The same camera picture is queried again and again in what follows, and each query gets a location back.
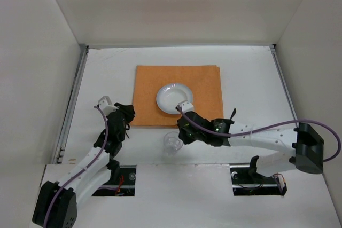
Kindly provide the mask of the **clear plastic cup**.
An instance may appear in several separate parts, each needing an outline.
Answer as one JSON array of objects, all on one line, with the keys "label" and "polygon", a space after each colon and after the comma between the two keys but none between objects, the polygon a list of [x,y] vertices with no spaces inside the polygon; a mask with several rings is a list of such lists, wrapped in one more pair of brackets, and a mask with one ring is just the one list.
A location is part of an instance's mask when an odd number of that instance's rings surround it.
[{"label": "clear plastic cup", "polygon": [[182,147],[183,141],[179,139],[178,132],[169,132],[163,138],[164,152],[169,155],[175,155]]}]

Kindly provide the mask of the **white round plate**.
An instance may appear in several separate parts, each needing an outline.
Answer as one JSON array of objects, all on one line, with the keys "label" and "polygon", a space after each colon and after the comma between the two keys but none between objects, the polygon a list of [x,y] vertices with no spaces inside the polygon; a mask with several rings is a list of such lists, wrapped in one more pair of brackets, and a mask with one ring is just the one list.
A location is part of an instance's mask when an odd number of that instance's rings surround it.
[{"label": "white round plate", "polygon": [[167,114],[177,115],[176,107],[179,103],[188,101],[193,103],[193,93],[191,89],[182,83],[171,83],[164,85],[157,93],[157,106]]}]

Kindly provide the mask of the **black plastic knife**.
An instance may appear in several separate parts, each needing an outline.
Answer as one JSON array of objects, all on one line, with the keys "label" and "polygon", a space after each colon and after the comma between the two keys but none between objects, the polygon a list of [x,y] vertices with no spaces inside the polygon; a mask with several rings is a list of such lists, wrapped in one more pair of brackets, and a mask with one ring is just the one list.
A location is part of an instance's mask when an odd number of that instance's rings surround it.
[{"label": "black plastic knife", "polygon": [[234,116],[236,115],[236,108],[233,109],[232,113],[231,113],[231,116],[230,116],[230,120],[232,120],[234,118]]}]

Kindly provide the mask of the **orange cloth placemat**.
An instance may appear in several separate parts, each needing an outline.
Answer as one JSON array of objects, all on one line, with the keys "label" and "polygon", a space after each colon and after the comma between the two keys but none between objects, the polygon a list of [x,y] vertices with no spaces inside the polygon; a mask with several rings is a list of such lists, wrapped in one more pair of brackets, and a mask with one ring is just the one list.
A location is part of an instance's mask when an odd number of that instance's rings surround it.
[{"label": "orange cloth placemat", "polygon": [[195,112],[213,120],[223,118],[220,68],[208,66],[142,66],[136,67],[133,126],[175,127],[181,117],[163,112],[157,106],[157,93],[165,85],[182,83],[193,93]]}]

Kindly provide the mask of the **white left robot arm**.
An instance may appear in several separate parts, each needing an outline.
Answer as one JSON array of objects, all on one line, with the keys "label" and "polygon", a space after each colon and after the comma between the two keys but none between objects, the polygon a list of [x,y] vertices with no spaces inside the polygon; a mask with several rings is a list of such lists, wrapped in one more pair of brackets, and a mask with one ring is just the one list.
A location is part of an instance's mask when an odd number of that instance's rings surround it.
[{"label": "white left robot arm", "polygon": [[32,222],[40,227],[73,227],[78,210],[102,185],[115,181],[120,164],[115,160],[135,117],[133,105],[111,103],[103,97],[95,106],[105,122],[86,156],[61,179],[40,188]]}]

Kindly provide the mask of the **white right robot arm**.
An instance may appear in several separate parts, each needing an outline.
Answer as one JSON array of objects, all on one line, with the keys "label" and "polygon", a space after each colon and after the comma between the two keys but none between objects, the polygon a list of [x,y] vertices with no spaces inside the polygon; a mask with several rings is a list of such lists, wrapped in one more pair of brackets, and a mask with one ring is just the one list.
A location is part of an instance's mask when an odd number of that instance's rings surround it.
[{"label": "white right robot arm", "polygon": [[254,130],[232,119],[207,120],[193,111],[177,120],[180,140],[189,145],[202,141],[214,147],[248,146],[272,150],[267,156],[254,156],[250,176],[270,177],[292,169],[308,174],[322,174],[324,140],[307,124],[300,122],[294,129]]}]

